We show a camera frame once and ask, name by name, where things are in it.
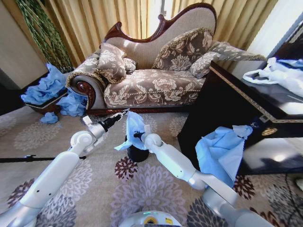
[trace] table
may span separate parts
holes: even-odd
[[[245,148],[265,138],[303,137],[303,98],[279,85],[255,85],[242,79],[245,72],[265,66],[265,61],[211,62],[211,71],[178,135],[182,153],[196,169],[196,143],[219,126],[252,125],[254,131]],[[302,155],[288,148],[277,149],[273,141],[266,150],[258,149],[253,154],[244,150],[238,174],[303,171]],[[251,164],[254,157],[263,163],[262,167]]]

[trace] carpet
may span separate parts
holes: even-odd
[[[177,134],[187,113],[141,114],[151,130],[179,149]],[[86,127],[79,117],[59,116],[51,125],[25,106],[0,116],[0,157],[55,157],[70,146],[71,136]],[[102,118],[92,117],[93,121]],[[126,118],[103,136],[101,144],[75,170],[38,216],[39,227],[116,227],[128,215],[160,210],[189,227],[225,227],[202,202],[202,193],[168,172],[154,154],[140,163],[113,147],[125,138]],[[50,161],[0,164],[0,212],[13,206]],[[237,208],[252,210],[276,227],[303,226],[303,192],[298,175],[237,176]]]

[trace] wicker basket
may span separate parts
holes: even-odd
[[[56,105],[56,103],[60,100],[60,98],[66,95],[67,95],[67,89],[61,91],[58,97],[51,98],[50,100],[46,101],[42,105],[34,105],[30,103],[24,103],[24,104],[30,106],[33,110],[41,114],[46,114],[47,112],[54,112],[55,114],[57,114],[60,112],[61,107],[59,105]]]

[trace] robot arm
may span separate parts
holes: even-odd
[[[116,113],[103,122],[93,124],[88,116],[83,120],[88,131],[79,131],[71,138],[71,147],[60,153],[40,174],[26,194],[12,208],[0,214],[0,225],[10,227],[33,227],[41,209],[59,191],[67,177],[76,167],[79,155],[90,152],[99,144],[99,139],[128,110]]]
[[[211,174],[197,171],[190,160],[172,145],[163,142],[159,135],[150,133],[149,126],[145,126],[141,139],[151,153],[177,178],[188,182],[197,190],[204,190],[204,203],[218,216],[226,219],[229,226],[235,227],[272,227],[272,225],[258,214],[250,210],[236,210],[233,205],[237,200],[237,193]]]

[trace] throw pillow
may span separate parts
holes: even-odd
[[[205,28],[196,28],[169,41],[158,54],[153,69],[188,70],[201,55],[207,52],[213,35]]]
[[[191,67],[190,72],[197,78],[201,79],[207,73],[209,73],[209,66],[211,61],[224,60],[225,56],[216,52],[209,51],[203,54],[197,61],[195,61]]]
[[[260,54],[253,54],[238,49],[227,42],[215,42],[209,51],[223,54],[227,61],[266,61],[266,58]]]
[[[136,62],[129,58],[123,58],[126,74],[132,74],[136,70]]]
[[[123,58],[126,54],[119,48],[101,43],[100,58],[96,73],[105,77],[110,83],[120,83],[126,78],[125,63]]]
[[[200,79],[209,73],[211,61],[226,60],[226,61],[266,61],[262,55],[255,55],[247,51],[231,46],[227,42],[215,42],[207,53],[200,57],[190,67],[191,73]]]

